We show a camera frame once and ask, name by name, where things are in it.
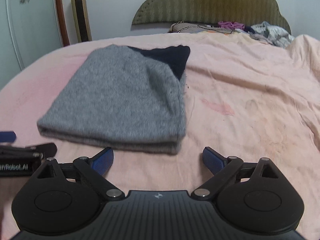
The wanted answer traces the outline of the frosted glass wardrobe door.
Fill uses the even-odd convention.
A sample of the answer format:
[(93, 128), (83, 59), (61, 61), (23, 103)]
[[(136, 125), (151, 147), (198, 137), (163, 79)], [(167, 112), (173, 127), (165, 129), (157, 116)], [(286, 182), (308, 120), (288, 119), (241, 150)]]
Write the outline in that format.
[(63, 46), (55, 0), (0, 0), (1, 87)]

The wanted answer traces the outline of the gold tower fan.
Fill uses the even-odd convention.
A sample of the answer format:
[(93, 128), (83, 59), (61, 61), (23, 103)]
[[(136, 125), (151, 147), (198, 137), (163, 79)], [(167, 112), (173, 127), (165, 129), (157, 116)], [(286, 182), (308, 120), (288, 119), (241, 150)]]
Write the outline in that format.
[(71, 5), (78, 42), (91, 41), (86, 0), (71, 0)]

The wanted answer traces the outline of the purple garment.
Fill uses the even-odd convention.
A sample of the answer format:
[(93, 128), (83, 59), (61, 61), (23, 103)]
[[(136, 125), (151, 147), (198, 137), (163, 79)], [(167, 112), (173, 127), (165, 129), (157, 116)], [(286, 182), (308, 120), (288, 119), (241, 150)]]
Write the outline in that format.
[(230, 22), (230, 21), (220, 21), (218, 22), (218, 25), (220, 28), (225, 28), (225, 29), (241, 29), (244, 30), (245, 25), (243, 23), (238, 23), (238, 22)]

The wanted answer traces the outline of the grey navy sequin sweater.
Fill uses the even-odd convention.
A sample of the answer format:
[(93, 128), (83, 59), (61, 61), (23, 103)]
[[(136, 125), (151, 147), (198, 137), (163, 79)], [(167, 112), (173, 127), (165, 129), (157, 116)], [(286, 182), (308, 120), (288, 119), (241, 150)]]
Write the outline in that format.
[(186, 131), (188, 46), (92, 51), (37, 121), (39, 133), (118, 150), (176, 154)]

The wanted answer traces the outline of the olive padded headboard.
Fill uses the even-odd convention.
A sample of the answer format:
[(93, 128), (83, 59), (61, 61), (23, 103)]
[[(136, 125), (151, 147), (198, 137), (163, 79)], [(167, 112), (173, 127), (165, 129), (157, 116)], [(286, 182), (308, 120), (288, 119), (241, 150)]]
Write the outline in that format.
[(263, 21), (291, 31), (276, 0), (146, 0), (132, 25), (151, 23), (238, 22), (246, 26)]

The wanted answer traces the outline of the grey white crumpled clothes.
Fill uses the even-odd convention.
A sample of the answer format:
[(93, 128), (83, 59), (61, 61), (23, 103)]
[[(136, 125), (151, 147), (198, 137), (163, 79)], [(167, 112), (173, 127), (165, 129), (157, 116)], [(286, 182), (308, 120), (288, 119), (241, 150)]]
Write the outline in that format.
[(295, 39), (288, 31), (277, 25), (264, 21), (252, 25), (248, 31), (251, 38), (280, 48), (286, 48)]

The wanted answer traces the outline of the brown wooden door frame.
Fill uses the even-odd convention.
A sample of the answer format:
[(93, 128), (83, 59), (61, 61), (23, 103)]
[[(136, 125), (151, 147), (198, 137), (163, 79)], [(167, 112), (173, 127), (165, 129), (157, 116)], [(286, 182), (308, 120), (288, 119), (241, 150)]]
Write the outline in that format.
[(57, 19), (58, 19), (59, 28), (60, 28), (60, 34), (62, 38), (62, 44), (64, 47), (66, 47), (70, 45), (70, 42), (69, 42), (66, 23), (65, 23), (62, 0), (55, 0), (55, 4), (56, 4), (56, 12), (57, 12)]

